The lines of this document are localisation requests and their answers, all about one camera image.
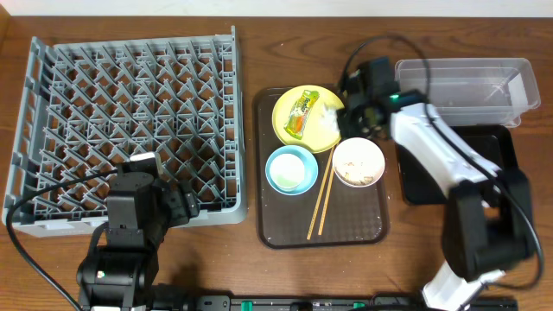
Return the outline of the light blue bowl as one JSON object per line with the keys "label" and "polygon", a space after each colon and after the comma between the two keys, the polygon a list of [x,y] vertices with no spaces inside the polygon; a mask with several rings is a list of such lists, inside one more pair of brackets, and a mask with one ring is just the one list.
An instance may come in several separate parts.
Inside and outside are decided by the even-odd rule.
{"label": "light blue bowl", "polygon": [[[290,191],[283,191],[280,188],[278,188],[270,177],[270,165],[272,161],[281,154],[293,154],[295,156],[299,156],[302,159],[303,164],[305,166],[304,181],[297,188]],[[269,184],[273,189],[275,189],[280,194],[285,194],[285,195],[299,195],[299,194],[306,193],[315,184],[318,178],[318,172],[319,172],[318,163],[314,155],[311,154],[307,149],[304,149],[303,147],[295,146],[295,145],[286,145],[276,149],[269,156],[269,159],[265,164],[265,175],[266,175],[267,181],[269,182]]]}

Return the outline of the small white cup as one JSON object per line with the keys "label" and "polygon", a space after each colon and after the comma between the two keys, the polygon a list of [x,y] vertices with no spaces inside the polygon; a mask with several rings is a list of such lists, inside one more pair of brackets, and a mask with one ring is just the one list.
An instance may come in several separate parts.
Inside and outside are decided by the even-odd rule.
{"label": "small white cup", "polygon": [[270,165],[270,177],[283,191],[297,188],[305,179],[302,159],[293,154],[278,155]]}

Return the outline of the green snack wrapper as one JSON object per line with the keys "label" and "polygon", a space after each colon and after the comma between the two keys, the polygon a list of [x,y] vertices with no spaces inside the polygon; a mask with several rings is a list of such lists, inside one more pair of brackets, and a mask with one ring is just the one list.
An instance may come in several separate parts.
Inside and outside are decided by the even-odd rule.
{"label": "green snack wrapper", "polygon": [[302,140],[308,117],[319,99],[317,91],[304,90],[301,97],[292,105],[284,130],[292,137]]}

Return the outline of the white tissue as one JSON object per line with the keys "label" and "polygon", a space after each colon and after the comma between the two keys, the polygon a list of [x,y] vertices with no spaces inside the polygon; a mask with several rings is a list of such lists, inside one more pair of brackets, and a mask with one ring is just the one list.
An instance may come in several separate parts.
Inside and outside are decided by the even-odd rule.
{"label": "white tissue", "polygon": [[339,135],[340,129],[338,125],[337,109],[330,105],[324,104],[322,106],[320,124],[325,131],[334,135]]}

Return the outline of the pink white bowl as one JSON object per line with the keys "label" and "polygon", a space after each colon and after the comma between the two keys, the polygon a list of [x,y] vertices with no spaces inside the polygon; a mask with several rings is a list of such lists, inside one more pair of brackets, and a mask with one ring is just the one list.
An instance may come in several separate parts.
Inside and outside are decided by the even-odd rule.
{"label": "pink white bowl", "polygon": [[348,187],[369,187],[385,172],[385,156],[373,141],[354,137],[340,142],[334,150],[332,167]]}

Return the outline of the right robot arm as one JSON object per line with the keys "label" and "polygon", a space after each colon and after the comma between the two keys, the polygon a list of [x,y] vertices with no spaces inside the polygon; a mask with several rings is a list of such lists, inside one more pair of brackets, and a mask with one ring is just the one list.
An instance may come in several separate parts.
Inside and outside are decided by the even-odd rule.
{"label": "right robot arm", "polygon": [[427,308],[462,310],[482,289],[543,248],[532,223],[530,184],[517,168],[502,169],[465,143],[418,90],[345,92],[340,131],[366,137],[381,128],[414,156],[446,199],[445,262],[423,288]]}

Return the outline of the yellow round plate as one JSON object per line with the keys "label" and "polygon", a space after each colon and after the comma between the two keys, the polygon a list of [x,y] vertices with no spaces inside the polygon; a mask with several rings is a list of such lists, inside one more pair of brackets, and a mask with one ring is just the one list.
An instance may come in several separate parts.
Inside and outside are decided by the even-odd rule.
{"label": "yellow round plate", "polygon": [[[292,105],[301,97],[304,90],[317,91],[320,97],[309,114],[302,140],[298,140],[284,130],[284,125],[289,118]],[[278,139],[285,145],[302,146],[313,154],[331,149],[340,141],[341,136],[340,134],[334,135],[329,133],[322,128],[320,116],[324,104],[330,105],[337,110],[344,107],[342,100],[334,92],[322,86],[296,86],[285,91],[283,95],[278,96],[271,116],[273,130]]]}

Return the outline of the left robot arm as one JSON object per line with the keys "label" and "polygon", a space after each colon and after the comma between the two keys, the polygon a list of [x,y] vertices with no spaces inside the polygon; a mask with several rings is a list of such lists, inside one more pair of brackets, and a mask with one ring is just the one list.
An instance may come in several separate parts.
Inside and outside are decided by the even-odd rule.
{"label": "left robot arm", "polygon": [[108,221],[92,234],[77,271],[84,310],[185,310],[191,303],[155,286],[158,249],[171,227],[200,213],[188,181],[166,182],[142,172],[110,183]]}

